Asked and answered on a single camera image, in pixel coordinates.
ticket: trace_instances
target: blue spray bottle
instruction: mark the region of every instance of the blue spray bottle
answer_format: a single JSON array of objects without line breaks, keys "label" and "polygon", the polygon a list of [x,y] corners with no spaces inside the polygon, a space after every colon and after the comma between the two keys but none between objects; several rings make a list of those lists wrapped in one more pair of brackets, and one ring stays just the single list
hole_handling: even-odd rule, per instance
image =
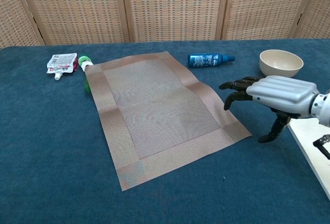
[{"label": "blue spray bottle", "polygon": [[218,54],[190,54],[188,55],[188,66],[216,67],[228,61],[235,61],[235,56]]}]

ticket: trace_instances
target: wicker background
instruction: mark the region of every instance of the wicker background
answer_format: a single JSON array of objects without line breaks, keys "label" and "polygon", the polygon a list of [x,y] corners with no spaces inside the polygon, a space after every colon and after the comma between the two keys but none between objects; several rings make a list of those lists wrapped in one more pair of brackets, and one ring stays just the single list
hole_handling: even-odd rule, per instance
[{"label": "wicker background", "polygon": [[286,38],[302,0],[228,0],[222,39]]},{"label": "wicker background", "polygon": [[311,0],[297,28],[299,38],[330,37],[330,0]]},{"label": "wicker background", "polygon": [[43,44],[32,16],[24,8],[28,10],[21,0],[0,0],[0,48]]},{"label": "wicker background", "polygon": [[27,2],[47,44],[129,41],[123,0]]},{"label": "wicker background", "polygon": [[0,48],[330,38],[330,0],[0,0]]},{"label": "wicker background", "polygon": [[131,41],[214,40],[220,0],[125,0]]}]

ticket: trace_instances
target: product label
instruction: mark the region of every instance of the product label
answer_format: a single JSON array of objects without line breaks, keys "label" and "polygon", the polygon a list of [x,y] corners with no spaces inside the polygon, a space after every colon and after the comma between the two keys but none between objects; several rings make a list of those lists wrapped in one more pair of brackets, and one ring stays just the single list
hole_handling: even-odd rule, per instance
[{"label": "product label", "polygon": [[73,62],[77,58],[77,54],[61,54],[53,55],[47,63],[47,73],[72,73]]},{"label": "product label", "polygon": [[192,55],[191,59],[194,60],[194,67],[216,66],[219,56],[218,55]]}]

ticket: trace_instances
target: silver robot hand casing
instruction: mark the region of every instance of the silver robot hand casing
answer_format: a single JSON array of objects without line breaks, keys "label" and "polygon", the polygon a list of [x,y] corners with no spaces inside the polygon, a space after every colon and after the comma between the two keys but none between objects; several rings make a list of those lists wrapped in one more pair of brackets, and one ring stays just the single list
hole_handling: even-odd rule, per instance
[{"label": "silver robot hand casing", "polygon": [[260,104],[301,117],[311,115],[311,104],[319,94],[315,83],[275,75],[260,79],[246,92]]}]

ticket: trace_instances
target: bottle label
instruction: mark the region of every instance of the bottle label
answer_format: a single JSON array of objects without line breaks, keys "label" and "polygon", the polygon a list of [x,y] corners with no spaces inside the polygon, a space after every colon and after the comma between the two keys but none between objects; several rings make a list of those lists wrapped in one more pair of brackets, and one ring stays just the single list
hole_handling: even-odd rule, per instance
[{"label": "bottle label", "polygon": [[192,55],[190,59],[194,61],[193,67],[216,66],[219,60],[218,55]]}]

